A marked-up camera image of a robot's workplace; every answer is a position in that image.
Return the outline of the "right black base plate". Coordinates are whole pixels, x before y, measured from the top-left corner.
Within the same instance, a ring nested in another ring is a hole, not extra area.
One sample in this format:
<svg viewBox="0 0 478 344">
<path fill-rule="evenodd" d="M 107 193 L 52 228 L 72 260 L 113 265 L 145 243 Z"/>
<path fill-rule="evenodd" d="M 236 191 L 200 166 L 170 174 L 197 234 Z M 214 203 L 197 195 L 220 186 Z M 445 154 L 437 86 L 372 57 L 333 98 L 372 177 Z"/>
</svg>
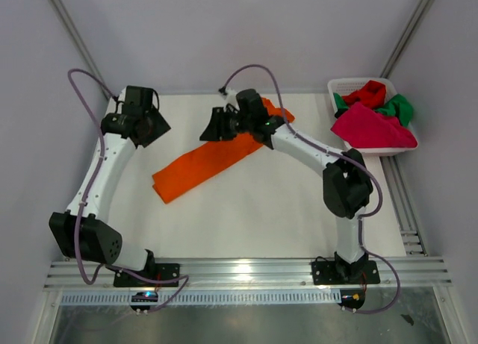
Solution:
<svg viewBox="0 0 478 344">
<path fill-rule="evenodd" d="M 314 285 L 380 284 L 381 279 L 375 261 L 365 254 L 358 261 L 348 263 L 340 257 L 317 257 L 311 262 Z"/>
</svg>

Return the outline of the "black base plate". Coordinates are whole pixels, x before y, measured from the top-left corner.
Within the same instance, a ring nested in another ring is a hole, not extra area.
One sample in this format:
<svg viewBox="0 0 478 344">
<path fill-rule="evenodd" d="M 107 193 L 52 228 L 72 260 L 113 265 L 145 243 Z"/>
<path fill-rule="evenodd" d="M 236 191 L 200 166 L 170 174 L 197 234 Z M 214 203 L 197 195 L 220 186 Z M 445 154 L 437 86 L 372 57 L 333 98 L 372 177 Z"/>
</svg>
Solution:
<svg viewBox="0 0 478 344">
<path fill-rule="evenodd" d="M 153 280 L 154 283 L 140 280 L 124 272 L 118 272 L 114 278 L 113 286 L 116 288 L 178 287 L 180 268 L 179 263 L 156 263 L 152 269 L 137 272 L 137 275 Z"/>
<path fill-rule="evenodd" d="M 314 285 L 380 284 L 381 279 L 375 261 L 365 254 L 358 261 L 348 263 L 340 257 L 317 257 L 311 262 Z"/>
</svg>

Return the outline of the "green t shirt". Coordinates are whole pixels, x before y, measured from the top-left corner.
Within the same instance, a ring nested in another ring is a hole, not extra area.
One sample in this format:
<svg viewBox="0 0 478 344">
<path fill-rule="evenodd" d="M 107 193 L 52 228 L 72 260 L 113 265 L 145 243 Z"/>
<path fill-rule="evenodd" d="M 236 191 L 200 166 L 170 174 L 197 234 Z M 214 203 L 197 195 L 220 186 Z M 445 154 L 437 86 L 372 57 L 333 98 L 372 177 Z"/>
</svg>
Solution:
<svg viewBox="0 0 478 344">
<path fill-rule="evenodd" d="M 337 110 L 335 111 L 335 113 L 338 110 L 348 111 L 352 106 L 347 106 L 344 103 L 342 97 L 343 96 L 340 96 L 337 93 L 333 93 L 333 99 L 335 100 L 335 104 L 337 106 Z M 389 101 L 386 101 L 382 107 L 378 107 L 376 109 L 373 109 L 372 111 L 383 116 L 396 117 L 403 127 L 409 126 L 409 123 L 411 122 L 412 117 L 414 115 L 414 108 L 412 107 L 411 103 L 400 94 L 396 94 Z"/>
</svg>

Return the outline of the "right frame post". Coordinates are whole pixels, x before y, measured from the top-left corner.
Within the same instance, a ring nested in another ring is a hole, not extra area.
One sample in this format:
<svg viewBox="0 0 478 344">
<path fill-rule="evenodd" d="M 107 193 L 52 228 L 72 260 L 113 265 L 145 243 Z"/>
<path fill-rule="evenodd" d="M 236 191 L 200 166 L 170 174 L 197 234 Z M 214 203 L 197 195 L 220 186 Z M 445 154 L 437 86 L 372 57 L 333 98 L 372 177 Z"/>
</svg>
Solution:
<svg viewBox="0 0 478 344">
<path fill-rule="evenodd" d="M 390 56 L 380 72 L 380 78 L 389 78 L 391 76 L 434 2 L 435 0 L 418 0 L 405 28 L 400 34 L 398 41 L 395 43 Z"/>
</svg>

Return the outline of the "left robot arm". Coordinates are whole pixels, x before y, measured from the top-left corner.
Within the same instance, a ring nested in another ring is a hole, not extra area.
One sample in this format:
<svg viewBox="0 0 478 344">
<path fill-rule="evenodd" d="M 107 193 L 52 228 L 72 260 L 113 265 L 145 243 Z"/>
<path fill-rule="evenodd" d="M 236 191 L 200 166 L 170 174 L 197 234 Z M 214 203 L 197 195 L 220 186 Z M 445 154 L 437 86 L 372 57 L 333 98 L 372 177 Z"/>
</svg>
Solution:
<svg viewBox="0 0 478 344">
<path fill-rule="evenodd" d="M 65 211 L 54 212 L 49 227 L 68 258 L 74 258 L 85 282 L 92 284 L 86 262 L 153 279 L 152 251 L 127 243 L 112 228 L 109 214 L 126 165 L 139 148 L 150 146 L 170 130 L 159 111 L 158 92 L 149 87 L 127 86 L 112 96 L 113 111 L 102 119 L 91 116 L 98 134 L 93 157 L 81 186 Z"/>
</svg>

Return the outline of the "orange t shirt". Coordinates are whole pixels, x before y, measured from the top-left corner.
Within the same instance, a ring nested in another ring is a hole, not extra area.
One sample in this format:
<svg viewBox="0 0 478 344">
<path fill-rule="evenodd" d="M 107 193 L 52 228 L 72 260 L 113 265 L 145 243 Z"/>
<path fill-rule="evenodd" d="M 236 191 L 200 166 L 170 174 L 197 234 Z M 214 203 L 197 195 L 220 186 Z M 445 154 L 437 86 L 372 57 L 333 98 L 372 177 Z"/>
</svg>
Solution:
<svg viewBox="0 0 478 344">
<path fill-rule="evenodd" d="M 169 204 L 262 147 L 249 134 L 226 142 L 206 142 L 153 174 L 152 188 Z"/>
</svg>

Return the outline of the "right controller board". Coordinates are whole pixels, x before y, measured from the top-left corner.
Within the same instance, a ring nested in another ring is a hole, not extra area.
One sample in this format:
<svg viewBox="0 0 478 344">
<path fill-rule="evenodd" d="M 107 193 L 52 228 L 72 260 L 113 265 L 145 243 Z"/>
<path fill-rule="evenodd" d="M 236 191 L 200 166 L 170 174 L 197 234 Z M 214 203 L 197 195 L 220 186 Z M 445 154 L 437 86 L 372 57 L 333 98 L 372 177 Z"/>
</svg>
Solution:
<svg viewBox="0 0 478 344">
<path fill-rule="evenodd" d="M 366 293 L 362 289 L 340 290 L 339 306 L 344 310 L 359 310 L 364 305 Z"/>
</svg>

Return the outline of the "left controller board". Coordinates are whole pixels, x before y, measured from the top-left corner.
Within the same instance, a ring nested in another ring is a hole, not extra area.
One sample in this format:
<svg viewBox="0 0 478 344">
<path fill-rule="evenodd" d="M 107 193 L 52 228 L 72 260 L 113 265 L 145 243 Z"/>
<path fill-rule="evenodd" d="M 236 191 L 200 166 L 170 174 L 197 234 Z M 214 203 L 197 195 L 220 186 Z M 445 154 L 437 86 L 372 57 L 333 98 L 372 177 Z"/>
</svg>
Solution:
<svg viewBox="0 0 478 344">
<path fill-rule="evenodd" d="M 158 304 L 158 294 L 154 291 L 137 292 L 131 296 L 129 303 L 135 312 L 150 310 Z"/>
</svg>

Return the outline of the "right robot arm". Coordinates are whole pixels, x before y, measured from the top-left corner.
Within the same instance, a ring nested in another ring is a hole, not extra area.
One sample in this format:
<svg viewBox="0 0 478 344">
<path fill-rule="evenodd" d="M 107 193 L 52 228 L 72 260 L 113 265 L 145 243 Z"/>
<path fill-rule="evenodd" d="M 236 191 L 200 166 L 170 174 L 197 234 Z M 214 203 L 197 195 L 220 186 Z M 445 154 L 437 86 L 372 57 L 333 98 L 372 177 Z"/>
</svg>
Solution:
<svg viewBox="0 0 478 344">
<path fill-rule="evenodd" d="M 266 109 L 254 89 L 237 92 L 221 87 L 219 93 L 231 116 L 228 126 L 232 134 L 250 134 L 257 143 L 291 156 L 322 178 L 323 201 L 335 216 L 338 234 L 334 263 L 329 271 L 341 283 L 359 281 L 369 259 L 360 243 L 359 217 L 373 192 L 361 154 L 356 150 L 340 153 L 306 135 L 294 133 L 280 115 L 274 116 Z"/>
</svg>

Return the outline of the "red t shirt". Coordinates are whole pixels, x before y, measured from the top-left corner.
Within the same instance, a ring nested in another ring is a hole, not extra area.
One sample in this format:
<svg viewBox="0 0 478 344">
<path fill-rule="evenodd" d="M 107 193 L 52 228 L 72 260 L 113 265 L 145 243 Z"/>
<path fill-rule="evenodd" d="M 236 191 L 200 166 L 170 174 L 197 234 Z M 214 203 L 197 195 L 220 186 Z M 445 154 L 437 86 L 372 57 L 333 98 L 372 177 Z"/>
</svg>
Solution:
<svg viewBox="0 0 478 344">
<path fill-rule="evenodd" d="M 362 88 L 343 96 L 342 99 L 347 106 L 360 102 L 365 107 L 373 110 L 385 104 L 385 97 L 386 86 L 378 81 L 370 80 Z"/>
</svg>

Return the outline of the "white plastic basket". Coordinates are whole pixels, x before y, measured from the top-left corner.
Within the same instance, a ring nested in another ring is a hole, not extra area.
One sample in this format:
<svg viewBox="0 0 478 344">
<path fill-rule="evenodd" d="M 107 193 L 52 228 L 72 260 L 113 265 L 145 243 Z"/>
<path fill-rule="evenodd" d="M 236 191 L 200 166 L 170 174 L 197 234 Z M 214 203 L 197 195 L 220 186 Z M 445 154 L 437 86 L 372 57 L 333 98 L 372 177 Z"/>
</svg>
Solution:
<svg viewBox="0 0 478 344">
<path fill-rule="evenodd" d="M 333 79 L 333 80 L 329 81 L 329 83 L 327 84 L 327 88 L 328 88 L 328 91 L 329 91 L 329 95 L 330 95 L 330 99 L 331 99 L 331 102 L 332 102 L 332 107 L 333 107 L 334 112 L 337 110 L 337 106 L 335 104 L 335 100 L 333 99 L 333 93 L 337 93 L 340 96 L 349 95 L 353 91 L 359 90 L 360 88 L 362 88 L 370 80 L 378 81 L 380 83 L 383 83 L 386 86 L 385 101 L 389 101 L 393 96 L 395 96 L 396 94 L 399 94 L 396 91 L 394 85 L 389 80 L 387 80 L 385 78 L 339 78 L 339 79 Z M 409 123 L 409 126 L 406 127 L 406 128 L 408 128 L 413 134 L 410 123 Z M 348 148 L 348 149 L 353 148 L 346 141 L 344 141 L 344 144 L 345 144 L 346 148 Z M 359 151 L 361 151 L 363 154 L 370 155 L 370 156 L 392 156 L 394 154 L 399 154 L 401 152 L 414 150 L 417 147 L 415 147 L 415 148 L 370 148 L 370 149 L 357 148 L 357 149 Z"/>
</svg>

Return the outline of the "frame post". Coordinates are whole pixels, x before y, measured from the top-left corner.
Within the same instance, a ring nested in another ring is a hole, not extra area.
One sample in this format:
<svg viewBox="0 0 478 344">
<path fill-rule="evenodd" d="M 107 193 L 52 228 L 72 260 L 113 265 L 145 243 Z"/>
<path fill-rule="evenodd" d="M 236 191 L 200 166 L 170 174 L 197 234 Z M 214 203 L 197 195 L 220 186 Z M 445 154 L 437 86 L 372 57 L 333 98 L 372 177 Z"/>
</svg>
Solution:
<svg viewBox="0 0 478 344">
<path fill-rule="evenodd" d="M 395 43 L 390 56 L 380 72 L 380 78 L 389 78 L 391 76 L 434 2 L 435 0 L 418 0 L 405 28 L 400 34 L 398 41 Z"/>
<path fill-rule="evenodd" d="M 78 28 L 70 16 L 69 11 L 66 8 L 66 5 L 63 3 L 63 0 L 48 0 L 52 10 L 55 12 L 58 20 L 62 24 L 66 34 L 68 35 L 70 41 L 74 45 L 78 55 L 84 62 L 87 71 L 92 73 L 96 78 L 105 83 L 104 78 L 102 77 L 101 72 L 99 71 L 96 62 L 94 61 L 89 49 L 87 48 L 86 43 L 82 39 Z"/>
</svg>

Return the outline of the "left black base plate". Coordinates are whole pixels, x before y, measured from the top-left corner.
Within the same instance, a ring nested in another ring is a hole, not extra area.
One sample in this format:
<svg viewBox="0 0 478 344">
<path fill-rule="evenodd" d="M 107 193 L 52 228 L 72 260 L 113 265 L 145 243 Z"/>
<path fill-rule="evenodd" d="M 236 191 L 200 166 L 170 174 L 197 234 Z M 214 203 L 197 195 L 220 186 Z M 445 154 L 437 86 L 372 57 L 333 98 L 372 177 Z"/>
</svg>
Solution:
<svg viewBox="0 0 478 344">
<path fill-rule="evenodd" d="M 152 269 L 137 272 L 137 275 L 153 280 L 154 283 L 140 280 L 124 272 L 118 272 L 114 278 L 113 286 L 116 288 L 178 287 L 180 268 L 179 263 L 156 263 Z"/>
</svg>

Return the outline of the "aluminium front rail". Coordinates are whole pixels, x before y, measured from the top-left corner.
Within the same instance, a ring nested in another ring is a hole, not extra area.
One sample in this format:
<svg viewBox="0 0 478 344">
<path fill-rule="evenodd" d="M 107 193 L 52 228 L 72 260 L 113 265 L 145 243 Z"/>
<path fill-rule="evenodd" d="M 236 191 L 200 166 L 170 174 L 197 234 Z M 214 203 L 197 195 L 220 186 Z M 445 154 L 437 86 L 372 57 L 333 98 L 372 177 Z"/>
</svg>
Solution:
<svg viewBox="0 0 478 344">
<path fill-rule="evenodd" d="M 253 259 L 158 259 L 159 263 L 177 263 L 179 274 L 187 275 L 188 289 L 311 289 L 312 260 L 309 258 L 253 258 Z M 452 278 L 446 263 L 440 257 L 393 257 L 389 263 L 397 271 L 403 287 L 450 286 Z M 114 273 L 102 268 L 95 284 L 87 285 L 81 279 L 74 260 L 53 262 L 48 270 L 43 289 L 54 290 L 109 290 L 114 284 Z"/>
</svg>

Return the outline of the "controller board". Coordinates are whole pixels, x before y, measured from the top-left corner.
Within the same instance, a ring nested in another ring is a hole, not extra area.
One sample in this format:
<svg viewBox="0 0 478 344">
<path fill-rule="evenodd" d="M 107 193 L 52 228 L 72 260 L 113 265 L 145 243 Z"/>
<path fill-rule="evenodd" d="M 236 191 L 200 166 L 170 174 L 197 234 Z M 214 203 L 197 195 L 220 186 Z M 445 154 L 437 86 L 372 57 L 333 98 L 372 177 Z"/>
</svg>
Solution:
<svg viewBox="0 0 478 344">
<path fill-rule="evenodd" d="M 137 292 L 131 296 L 129 303 L 135 312 L 150 310 L 158 304 L 158 294 L 154 291 Z"/>
<path fill-rule="evenodd" d="M 366 293 L 362 289 L 340 290 L 339 306 L 344 310 L 359 310 L 364 305 Z"/>
</svg>

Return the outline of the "left frame post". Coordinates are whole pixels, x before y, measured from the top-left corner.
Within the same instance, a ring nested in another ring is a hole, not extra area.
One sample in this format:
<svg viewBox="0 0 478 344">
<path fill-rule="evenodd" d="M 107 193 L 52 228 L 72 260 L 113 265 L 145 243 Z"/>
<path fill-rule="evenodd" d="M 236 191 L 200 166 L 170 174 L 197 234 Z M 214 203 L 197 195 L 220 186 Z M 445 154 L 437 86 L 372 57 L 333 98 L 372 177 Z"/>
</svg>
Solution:
<svg viewBox="0 0 478 344">
<path fill-rule="evenodd" d="M 62 24 L 66 34 L 68 35 L 70 41 L 74 45 L 78 55 L 84 62 L 87 71 L 92 73 L 96 78 L 105 83 L 104 78 L 102 77 L 101 72 L 99 71 L 96 62 L 94 61 L 89 49 L 87 48 L 86 43 L 82 39 L 78 28 L 70 16 L 69 11 L 66 8 L 66 5 L 63 3 L 63 0 L 48 0 L 52 10 L 55 12 L 58 20 Z"/>
</svg>

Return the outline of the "magenta t shirt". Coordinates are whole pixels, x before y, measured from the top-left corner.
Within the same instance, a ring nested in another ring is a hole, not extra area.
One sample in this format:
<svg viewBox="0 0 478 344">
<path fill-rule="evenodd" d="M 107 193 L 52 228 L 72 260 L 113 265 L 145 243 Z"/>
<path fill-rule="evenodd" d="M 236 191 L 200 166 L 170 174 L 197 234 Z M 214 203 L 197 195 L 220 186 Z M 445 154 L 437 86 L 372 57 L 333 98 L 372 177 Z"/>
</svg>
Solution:
<svg viewBox="0 0 478 344">
<path fill-rule="evenodd" d="M 353 148 L 415 148 L 418 142 L 412 132 L 395 116 L 377 113 L 361 102 L 345 111 L 331 131 Z"/>
</svg>

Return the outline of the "black t shirt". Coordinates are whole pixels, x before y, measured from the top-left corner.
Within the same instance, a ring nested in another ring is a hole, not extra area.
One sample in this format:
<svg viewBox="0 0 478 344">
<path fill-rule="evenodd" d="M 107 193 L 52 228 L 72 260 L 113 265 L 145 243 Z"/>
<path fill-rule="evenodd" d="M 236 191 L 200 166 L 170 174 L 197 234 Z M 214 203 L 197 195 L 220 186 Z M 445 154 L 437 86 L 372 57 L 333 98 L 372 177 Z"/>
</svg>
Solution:
<svg viewBox="0 0 478 344">
<path fill-rule="evenodd" d="M 346 110 L 338 110 L 336 113 L 335 113 L 335 118 L 336 119 L 339 119 L 344 113 L 346 113 L 347 111 Z"/>
</svg>

